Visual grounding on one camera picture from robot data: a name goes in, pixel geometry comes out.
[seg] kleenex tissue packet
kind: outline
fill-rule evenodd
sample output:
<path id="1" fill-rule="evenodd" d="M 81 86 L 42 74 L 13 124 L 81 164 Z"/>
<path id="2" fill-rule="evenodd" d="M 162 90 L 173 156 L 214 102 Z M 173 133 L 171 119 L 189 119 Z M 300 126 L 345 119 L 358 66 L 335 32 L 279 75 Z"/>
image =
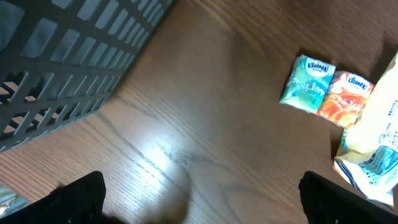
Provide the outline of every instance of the kleenex tissue packet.
<path id="1" fill-rule="evenodd" d="M 316 114 L 336 67 L 305 55 L 296 58 L 293 72 L 279 103 Z"/>

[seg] brown tabletop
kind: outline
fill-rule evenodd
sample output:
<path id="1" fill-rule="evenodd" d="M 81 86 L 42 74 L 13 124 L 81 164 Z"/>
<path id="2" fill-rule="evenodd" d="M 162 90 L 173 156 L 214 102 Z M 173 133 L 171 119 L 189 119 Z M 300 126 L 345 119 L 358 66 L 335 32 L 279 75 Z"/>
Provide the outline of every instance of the brown tabletop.
<path id="1" fill-rule="evenodd" d="M 97 113 L 0 154 L 30 201 L 93 171 L 127 223 L 306 223 L 298 184 L 334 170 L 342 129 L 280 105 L 299 50 L 376 82 L 397 51 L 398 1 L 180 0 Z"/>

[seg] wooden table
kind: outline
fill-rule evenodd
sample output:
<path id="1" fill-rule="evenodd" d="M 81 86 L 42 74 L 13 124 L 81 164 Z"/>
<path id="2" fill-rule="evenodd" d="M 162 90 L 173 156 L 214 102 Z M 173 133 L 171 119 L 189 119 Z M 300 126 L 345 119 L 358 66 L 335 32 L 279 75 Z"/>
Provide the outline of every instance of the wooden table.
<path id="1" fill-rule="evenodd" d="M 300 49 L 377 81 L 396 53 L 398 1 L 180 0 L 93 116 L 0 154 L 30 201 L 93 171 L 126 223 L 306 223 L 298 184 L 333 169 L 342 129 L 280 105 Z"/>

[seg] wood grain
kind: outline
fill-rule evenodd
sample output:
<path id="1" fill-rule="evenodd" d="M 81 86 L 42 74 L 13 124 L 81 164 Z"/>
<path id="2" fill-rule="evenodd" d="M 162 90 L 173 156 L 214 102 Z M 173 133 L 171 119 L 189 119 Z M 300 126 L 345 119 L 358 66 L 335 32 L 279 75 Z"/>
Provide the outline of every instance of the wood grain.
<path id="1" fill-rule="evenodd" d="M 397 1 L 180 0 L 96 114 L 0 154 L 30 201 L 93 171 L 126 223 L 306 223 L 313 170 L 354 190 L 330 159 L 342 130 L 279 96 L 296 53 L 376 82 L 397 48 Z"/>

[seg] gray plastic basket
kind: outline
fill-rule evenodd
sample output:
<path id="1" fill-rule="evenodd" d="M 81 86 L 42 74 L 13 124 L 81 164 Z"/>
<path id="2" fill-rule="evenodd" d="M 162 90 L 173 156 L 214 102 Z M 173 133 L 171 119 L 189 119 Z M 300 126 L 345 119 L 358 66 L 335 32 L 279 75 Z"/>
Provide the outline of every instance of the gray plastic basket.
<path id="1" fill-rule="evenodd" d="M 0 1 L 0 152 L 98 110 L 172 3 Z"/>

